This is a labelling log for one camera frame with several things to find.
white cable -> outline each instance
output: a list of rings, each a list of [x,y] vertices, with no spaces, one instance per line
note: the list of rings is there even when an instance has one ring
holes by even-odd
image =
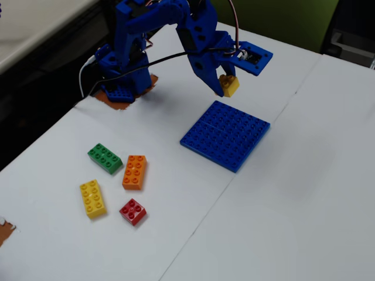
[[[95,56],[91,56],[88,58],[87,62],[84,63],[84,65],[81,67],[81,70],[80,70],[80,74],[79,74],[79,83],[80,83],[80,89],[81,89],[81,95],[82,95],[82,98],[84,98],[84,95],[83,95],[83,90],[82,90],[82,82],[81,82],[81,76],[82,76],[82,71],[83,69],[88,66],[89,64],[93,63],[95,61]]]

black wire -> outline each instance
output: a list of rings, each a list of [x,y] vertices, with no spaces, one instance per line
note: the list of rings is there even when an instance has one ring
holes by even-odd
[[[210,48],[210,49],[205,49],[203,50],[203,53],[207,53],[207,52],[215,52],[215,51],[229,51],[229,50],[232,50],[231,48]],[[155,60],[151,63],[148,63],[148,64],[145,64],[144,66],[139,66],[135,69],[132,69],[128,72],[125,72],[125,73],[122,73],[121,75],[119,76],[116,76],[116,77],[113,77],[113,78],[109,78],[109,79],[103,79],[103,80],[99,80],[97,81],[93,87],[91,88],[90,92],[88,93],[88,95],[91,95],[94,91],[94,89],[96,88],[96,86],[99,84],[99,83],[104,83],[104,82],[109,82],[109,81],[114,81],[114,80],[117,80],[117,79],[120,79],[122,78],[123,76],[126,76],[130,73],[133,73],[135,71],[138,71],[140,69],[143,69],[143,68],[147,68],[147,67],[150,67],[150,66],[154,66],[158,63],[162,63],[163,61],[166,61],[166,60],[170,60],[170,59],[174,59],[175,57],[181,57],[181,56],[185,56],[185,55],[188,55],[188,54],[197,54],[197,53],[189,53],[189,52],[181,52],[181,53],[177,53],[177,54],[172,54],[168,57],[164,57],[162,59],[159,59],[159,60]]]

white table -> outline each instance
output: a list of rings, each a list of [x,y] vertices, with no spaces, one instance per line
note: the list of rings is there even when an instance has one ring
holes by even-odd
[[[214,100],[274,122],[320,58],[249,32],[240,38],[274,58],[259,77],[239,70],[241,87],[232,98],[216,97],[186,57],[170,60],[151,69],[158,85],[127,110],[87,98],[0,172],[0,215],[19,230],[1,246],[0,280],[162,277],[236,175],[181,146],[182,136]],[[153,41],[150,61],[182,51],[173,26]],[[110,176],[88,158],[98,142],[123,162],[130,153],[147,157],[143,191],[124,191],[124,169]],[[241,170],[253,163],[250,156]],[[95,221],[87,218],[79,191],[91,179],[108,208]],[[118,213],[130,198],[148,212],[137,227]]]
[[[374,89],[323,56],[161,281],[375,280]]]
[[[2,0],[0,74],[97,0]]]

robotic arm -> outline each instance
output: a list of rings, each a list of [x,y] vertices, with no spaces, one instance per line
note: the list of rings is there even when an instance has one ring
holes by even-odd
[[[221,97],[225,86],[217,78],[219,66],[231,79],[236,76],[235,66],[257,76],[272,58],[272,53],[248,42],[240,42],[236,49],[228,32],[216,31],[217,15],[210,0],[162,0],[152,5],[145,2],[150,3],[124,0],[116,6],[114,51],[105,45],[95,54],[105,78],[147,65],[146,32],[175,23],[193,71]],[[151,85],[149,71],[143,68],[102,88],[111,101],[133,102],[135,95]]]

lego baseplate studs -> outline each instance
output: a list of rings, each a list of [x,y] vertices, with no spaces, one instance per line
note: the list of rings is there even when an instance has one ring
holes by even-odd
[[[180,144],[237,172],[270,123],[215,101]]]

